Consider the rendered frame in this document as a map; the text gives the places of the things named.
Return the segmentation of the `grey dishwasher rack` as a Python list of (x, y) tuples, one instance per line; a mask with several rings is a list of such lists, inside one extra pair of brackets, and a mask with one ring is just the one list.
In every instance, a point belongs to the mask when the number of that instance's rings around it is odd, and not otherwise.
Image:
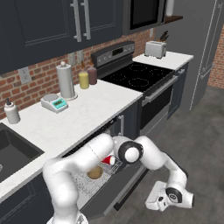
[(118, 159), (115, 160), (114, 165), (104, 164), (100, 162), (97, 166), (103, 169), (103, 174), (98, 179), (91, 179), (87, 173), (77, 171), (73, 174), (73, 179), (77, 185), (79, 198), (78, 208), (84, 207), (89, 200), (109, 181), (109, 179), (118, 171), (122, 166), (122, 162)]

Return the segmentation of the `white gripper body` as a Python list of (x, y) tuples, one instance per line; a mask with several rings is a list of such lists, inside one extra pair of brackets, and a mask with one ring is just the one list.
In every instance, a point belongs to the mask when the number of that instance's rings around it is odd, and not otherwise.
[(166, 183), (157, 181), (152, 187), (150, 194), (145, 201), (145, 205), (150, 210), (160, 210), (163, 212), (168, 207), (167, 195), (165, 193)]

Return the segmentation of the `dark under-sink cabinet door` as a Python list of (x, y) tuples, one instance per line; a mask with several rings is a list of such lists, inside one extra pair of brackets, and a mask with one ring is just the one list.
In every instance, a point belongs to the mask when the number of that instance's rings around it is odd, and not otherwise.
[(42, 174), (0, 203), (0, 224), (46, 224), (52, 216), (52, 200)]

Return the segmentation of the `narrow dark upper cabinet door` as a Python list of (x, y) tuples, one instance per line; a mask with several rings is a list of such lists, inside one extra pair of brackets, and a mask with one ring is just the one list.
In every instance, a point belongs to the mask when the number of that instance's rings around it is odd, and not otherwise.
[(123, 0), (88, 0), (91, 39), (86, 32), (83, 0), (79, 0), (81, 44), (84, 48), (119, 39), (123, 34)]

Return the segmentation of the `black oven door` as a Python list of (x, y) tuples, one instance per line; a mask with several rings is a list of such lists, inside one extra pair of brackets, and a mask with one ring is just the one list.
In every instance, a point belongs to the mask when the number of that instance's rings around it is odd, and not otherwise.
[(173, 84), (170, 87), (168, 87), (163, 93), (161, 93), (154, 101), (146, 103), (145, 105), (142, 104), (141, 124), (140, 124), (141, 131), (143, 131), (144, 128), (150, 123), (150, 121), (159, 112), (161, 112), (165, 106), (167, 106), (170, 103)]

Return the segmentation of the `white teal kitchen scale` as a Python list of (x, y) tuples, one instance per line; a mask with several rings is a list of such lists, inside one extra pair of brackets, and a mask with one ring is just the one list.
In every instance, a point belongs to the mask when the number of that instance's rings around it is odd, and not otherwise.
[(57, 94), (46, 94), (40, 101), (42, 107), (54, 113), (60, 113), (68, 108), (67, 102)]

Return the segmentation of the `silver toaster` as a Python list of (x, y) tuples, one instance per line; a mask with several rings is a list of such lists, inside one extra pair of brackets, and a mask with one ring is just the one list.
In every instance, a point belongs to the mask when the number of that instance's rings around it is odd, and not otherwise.
[(166, 55), (166, 43), (158, 41), (149, 41), (145, 44), (145, 56), (162, 59)]

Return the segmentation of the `dark grey fridge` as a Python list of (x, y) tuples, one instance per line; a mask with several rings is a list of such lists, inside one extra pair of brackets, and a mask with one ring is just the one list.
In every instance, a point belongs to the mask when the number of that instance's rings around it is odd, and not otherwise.
[(156, 28), (155, 39), (168, 31), (169, 52), (190, 54), (180, 107), (191, 111), (203, 97), (214, 67), (224, 23), (224, 0), (175, 0), (174, 14), (183, 18)]

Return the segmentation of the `wide dark upper cabinet door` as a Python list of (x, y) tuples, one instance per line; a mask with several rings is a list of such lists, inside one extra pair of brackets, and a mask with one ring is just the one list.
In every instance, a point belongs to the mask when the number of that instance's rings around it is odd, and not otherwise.
[(74, 52), (76, 0), (0, 0), (0, 74)]

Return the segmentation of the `yellow bottle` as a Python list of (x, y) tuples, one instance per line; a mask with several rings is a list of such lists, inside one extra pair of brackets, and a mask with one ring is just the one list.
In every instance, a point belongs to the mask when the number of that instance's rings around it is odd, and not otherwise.
[(82, 89), (89, 88), (88, 72), (85, 70), (84, 62), (81, 62), (81, 70), (79, 72), (79, 82)]

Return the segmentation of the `brown bottle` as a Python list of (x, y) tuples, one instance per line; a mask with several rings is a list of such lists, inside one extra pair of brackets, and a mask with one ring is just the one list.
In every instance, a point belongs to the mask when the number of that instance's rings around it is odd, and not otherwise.
[(97, 69), (93, 63), (90, 63), (90, 67), (87, 70), (88, 79), (90, 85), (95, 85), (97, 83)]

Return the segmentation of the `black microwave oven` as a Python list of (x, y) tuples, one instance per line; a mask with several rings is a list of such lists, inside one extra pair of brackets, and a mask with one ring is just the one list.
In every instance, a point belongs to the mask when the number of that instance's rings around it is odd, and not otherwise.
[(122, 34), (130, 35), (162, 25), (167, 0), (123, 0)]

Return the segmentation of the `grey paper towel holder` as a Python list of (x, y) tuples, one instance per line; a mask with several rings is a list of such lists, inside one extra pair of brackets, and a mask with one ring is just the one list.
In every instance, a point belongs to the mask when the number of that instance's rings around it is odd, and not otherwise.
[(60, 95), (66, 101), (74, 100), (78, 95), (74, 91), (72, 67), (65, 61), (61, 61), (60, 64), (56, 66), (56, 69), (59, 80)]

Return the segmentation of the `knife block with knives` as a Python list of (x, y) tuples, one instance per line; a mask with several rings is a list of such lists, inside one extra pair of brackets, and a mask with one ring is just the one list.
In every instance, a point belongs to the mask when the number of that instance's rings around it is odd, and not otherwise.
[(168, 39), (168, 31), (165, 31), (160, 38), (157, 39), (157, 42), (165, 42)]

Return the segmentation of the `black sink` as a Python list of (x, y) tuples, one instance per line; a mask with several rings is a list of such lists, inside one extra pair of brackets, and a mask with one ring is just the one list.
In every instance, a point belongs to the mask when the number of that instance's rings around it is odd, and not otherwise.
[(0, 122), (0, 183), (44, 152)]

